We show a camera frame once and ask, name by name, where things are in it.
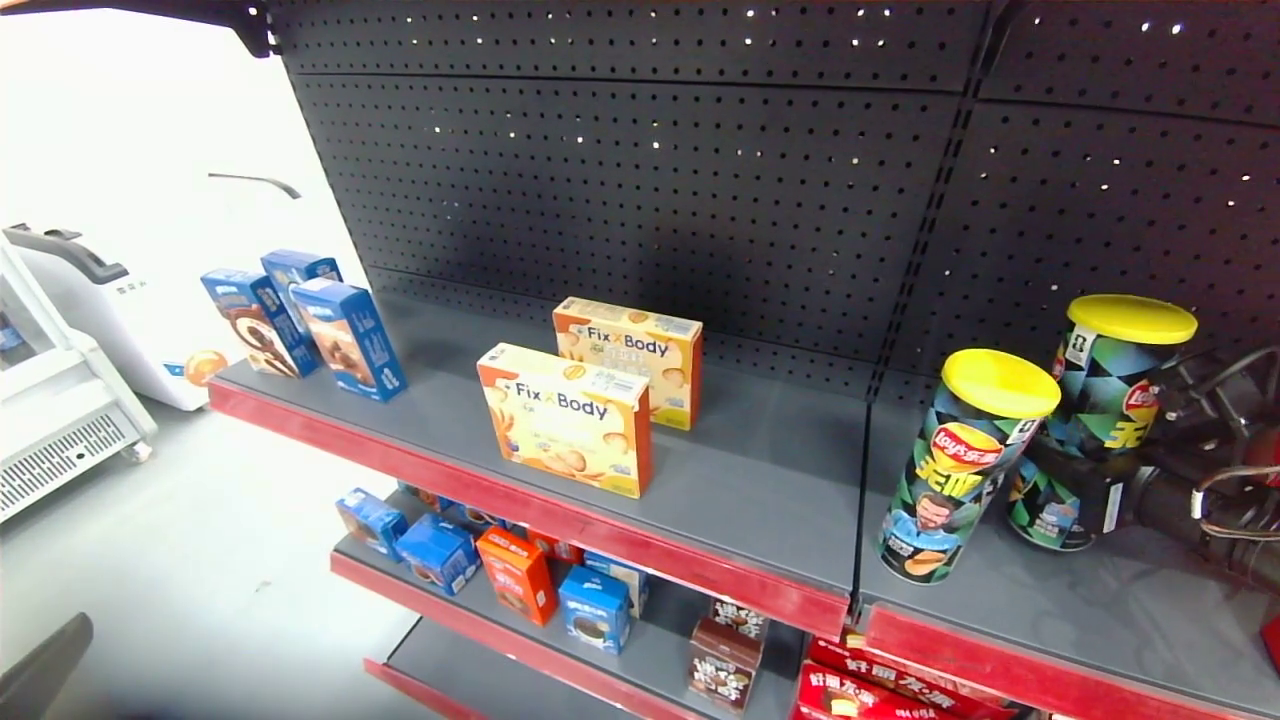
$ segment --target pegboard back panel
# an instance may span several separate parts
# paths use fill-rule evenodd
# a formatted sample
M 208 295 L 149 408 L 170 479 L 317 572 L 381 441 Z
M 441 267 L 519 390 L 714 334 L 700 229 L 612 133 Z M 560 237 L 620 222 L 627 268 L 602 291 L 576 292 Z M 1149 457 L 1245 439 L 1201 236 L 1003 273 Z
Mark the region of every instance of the pegboard back panel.
M 1025 5 L 982 96 L 1280 126 L 1280 5 Z
M 366 270 L 874 361 L 957 97 L 294 76 Z
M 1079 295 L 1193 310 L 1198 345 L 1280 334 L 1280 131 L 982 102 L 890 366 L 961 347 L 1047 363 Z
M 986 3 L 280 1 L 291 73 L 957 91 Z
M 390 292 L 429 302 L 448 305 L 485 315 L 500 315 L 545 324 L 557 301 L 538 300 L 509 292 L 465 286 L 412 273 L 369 269 L 375 292 Z M 778 378 L 859 400 L 867 398 L 874 365 L 835 355 L 822 355 L 794 347 L 751 341 L 722 333 L 708 333 L 703 342 L 704 359 L 744 373 Z

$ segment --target yellow lid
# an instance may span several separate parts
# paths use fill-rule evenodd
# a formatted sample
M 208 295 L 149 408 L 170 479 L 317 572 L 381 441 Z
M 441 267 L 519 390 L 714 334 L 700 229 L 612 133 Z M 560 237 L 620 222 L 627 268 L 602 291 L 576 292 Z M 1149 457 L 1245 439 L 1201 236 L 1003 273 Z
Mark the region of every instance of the yellow lid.
M 1057 407 L 1062 389 L 1034 364 L 998 350 L 952 352 L 942 364 L 942 382 L 956 397 L 1002 418 L 1043 418 Z
M 1107 337 L 1143 345 L 1178 345 L 1196 334 L 1196 315 L 1176 305 L 1137 295 L 1085 295 L 1066 316 Z

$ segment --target biscuit box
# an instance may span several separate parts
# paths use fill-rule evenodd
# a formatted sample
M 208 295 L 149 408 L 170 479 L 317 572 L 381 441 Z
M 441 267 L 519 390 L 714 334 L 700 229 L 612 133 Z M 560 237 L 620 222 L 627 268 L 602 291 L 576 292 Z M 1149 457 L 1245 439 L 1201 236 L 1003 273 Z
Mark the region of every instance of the biscuit box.
M 489 528 L 502 528 L 504 530 L 509 530 L 512 528 L 511 523 L 497 515 L 485 512 L 479 507 L 462 505 L 461 502 L 454 502 L 452 500 L 448 502 L 449 509 L 444 512 L 444 516 L 448 518 L 449 521 L 471 533 L 471 537 L 474 538 L 479 538 L 485 534 Z
M 539 533 L 531 528 L 525 528 L 525 534 L 529 536 L 530 542 L 540 547 L 541 551 L 549 557 L 563 560 L 564 562 L 572 562 L 573 565 L 582 564 L 581 547 L 553 538 L 552 536 Z
M 769 628 L 769 619 L 764 615 L 718 597 L 712 598 L 710 618 L 759 641 L 764 639 L 764 632 Z
M 746 710 L 763 643 L 703 618 L 690 638 L 689 687 L 737 715 Z
M 476 368 L 503 457 L 627 497 L 649 486 L 644 378 L 507 343 Z
M 449 507 L 453 507 L 454 502 L 443 495 L 435 495 L 434 492 L 425 491 L 417 486 L 411 486 L 404 480 L 396 480 L 396 486 L 399 487 L 401 492 L 416 497 L 428 510 L 439 515 Z
M 200 282 L 248 348 L 248 364 L 255 370 L 305 378 L 320 366 L 315 346 L 289 319 L 265 274 L 220 268 L 201 275 Z
M 568 634 L 604 652 L 622 652 L 631 634 L 631 598 L 622 580 L 575 565 L 559 598 Z
M 435 515 L 422 515 L 396 541 L 410 570 L 440 587 L 444 594 L 458 594 L 480 566 L 480 553 L 471 534 Z
M 844 643 L 813 638 L 809 660 L 845 675 L 874 683 L 961 720 L 1009 720 L 1018 711 L 1005 700 L 905 662 L 867 652 L 863 635 L 846 626 Z
M 649 378 L 653 421 L 681 430 L 698 419 L 703 324 L 570 297 L 552 314 L 561 357 Z
M 312 278 L 289 292 L 338 387 L 387 402 L 407 380 L 367 290 Z
M 396 562 L 401 561 L 396 541 L 408 529 L 408 521 L 399 510 L 361 488 L 342 496 L 337 505 L 347 532 Z
M 582 553 L 582 565 L 626 583 L 631 594 L 631 616 L 639 618 L 644 612 L 644 603 L 649 600 L 649 573 L 590 550 Z
M 311 331 L 298 313 L 298 306 L 293 301 L 289 290 L 296 284 L 302 284 L 311 278 L 329 278 L 342 282 L 342 273 L 338 272 L 338 261 L 333 258 L 312 255 L 311 252 L 298 252 L 296 250 L 275 250 L 262 255 L 262 270 L 271 278 L 271 286 L 284 300 L 284 309 L 289 311 L 298 332 L 310 337 Z
M 954 720 L 952 715 L 806 660 L 792 720 Z
M 476 541 L 484 570 L 498 602 L 539 625 L 556 615 L 557 596 L 547 557 L 538 546 L 502 528 L 489 528 Z

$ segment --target potato chip canister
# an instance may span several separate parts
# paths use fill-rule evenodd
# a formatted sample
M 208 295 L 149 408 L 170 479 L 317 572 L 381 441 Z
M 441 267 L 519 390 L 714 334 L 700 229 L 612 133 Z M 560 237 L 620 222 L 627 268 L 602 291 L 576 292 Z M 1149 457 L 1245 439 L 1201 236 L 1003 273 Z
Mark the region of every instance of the potato chip canister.
M 884 565 L 925 585 L 951 574 L 1004 473 L 1060 398 L 1053 378 L 1021 357 L 984 348 L 947 357 L 884 516 Z
M 1160 410 L 1147 375 L 1176 360 L 1196 334 L 1196 316 L 1133 295 L 1078 297 L 1066 316 L 1052 368 L 1062 401 L 1046 427 L 1062 451 L 1105 462 L 1147 437 Z M 1059 551 L 1093 542 L 1074 523 L 1079 500 L 1044 468 L 1024 459 L 1010 492 L 1009 523 L 1025 539 Z

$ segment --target blue snack box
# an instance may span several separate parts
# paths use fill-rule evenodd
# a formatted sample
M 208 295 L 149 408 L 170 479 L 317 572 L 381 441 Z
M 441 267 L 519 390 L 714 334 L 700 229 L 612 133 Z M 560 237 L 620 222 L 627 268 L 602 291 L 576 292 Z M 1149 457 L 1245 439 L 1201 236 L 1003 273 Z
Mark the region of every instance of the blue snack box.
M 320 366 L 311 340 L 289 319 L 280 295 L 262 273 L 219 268 L 200 277 L 218 311 L 248 348 L 260 373 L 302 378 Z
M 631 594 L 631 616 L 640 616 L 644 602 L 649 600 L 649 573 L 590 550 L 582 555 L 582 565 L 626 583 Z
M 435 495 L 434 492 L 425 491 L 417 486 L 411 486 L 404 480 L 396 480 L 396 484 L 401 488 L 401 492 L 412 495 L 436 515 L 444 512 L 454 505 L 452 500 L 444 497 L 443 495 Z
M 444 516 L 457 524 L 458 527 L 466 529 L 471 533 L 471 537 L 479 538 L 489 528 L 502 528 L 504 530 L 512 529 L 515 525 L 503 520 L 502 518 L 485 512 L 479 507 L 471 507 L 470 505 L 462 505 L 461 502 L 449 501 L 451 507 Z
M 329 278 L 342 282 L 342 273 L 338 270 L 338 261 L 333 258 L 314 255 L 311 252 L 298 252 L 297 250 L 275 250 L 262 255 L 262 269 L 271 278 L 275 292 L 284 299 L 284 307 L 293 319 L 293 325 L 305 336 L 311 336 L 306 322 L 298 313 L 298 306 L 289 295 L 289 288 L 302 284 L 311 278 Z
M 396 548 L 415 575 L 439 585 L 449 597 L 458 594 L 480 566 L 471 534 L 431 514 L 413 523 Z
M 399 510 L 361 488 L 342 496 L 337 505 L 351 534 L 396 562 L 401 561 L 396 541 L 408 529 L 408 520 Z
M 367 290 L 311 278 L 289 292 L 338 387 L 387 402 L 407 382 Z
M 631 634 L 630 592 L 622 580 L 575 565 L 559 587 L 568 634 L 604 652 L 622 652 Z

